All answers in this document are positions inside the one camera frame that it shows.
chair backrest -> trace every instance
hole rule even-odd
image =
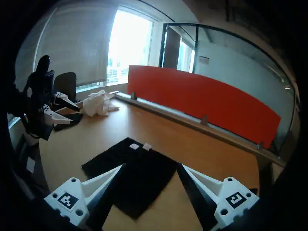
[[[54,80],[54,91],[61,92],[72,101],[76,101],[76,74],[67,72],[58,75]]]

small white square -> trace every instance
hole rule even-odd
[[[145,143],[142,148],[147,150],[147,151],[149,151],[152,148],[152,146],[147,144],[147,143]]]
[[[35,167],[35,161],[33,159],[31,159],[30,157],[28,157],[28,161],[27,161],[27,170],[31,173],[34,173],[34,167]]]
[[[131,144],[129,147],[131,147],[132,149],[137,150],[137,148],[139,148],[138,144]]]

window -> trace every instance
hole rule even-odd
[[[118,10],[112,27],[107,83],[127,83],[130,65],[148,65],[153,23]]]
[[[182,38],[180,40],[179,48],[179,59],[177,61],[177,70],[182,70],[192,73],[193,63],[194,63],[194,50],[190,48],[186,43],[183,42]]]

folded cloth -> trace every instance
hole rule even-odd
[[[72,121],[70,122],[70,124],[57,124],[55,127],[54,127],[54,131],[61,131],[65,128],[68,128],[68,127],[73,127],[77,124],[79,124],[79,122],[81,121],[82,117],[84,115],[81,114],[81,113],[73,113],[73,114],[67,114],[67,115],[64,115],[64,117],[68,118],[68,119],[71,119]]]
[[[139,145],[136,150],[129,147]],[[176,162],[142,144],[126,138],[82,165],[89,178],[96,177],[123,163],[114,204],[133,219],[137,219],[155,201],[171,180]]]

glass partition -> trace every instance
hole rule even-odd
[[[277,62],[228,31],[190,23],[166,23],[164,27],[160,67],[213,78],[260,100],[281,117],[272,145],[272,150],[279,150],[290,130],[295,91]]]

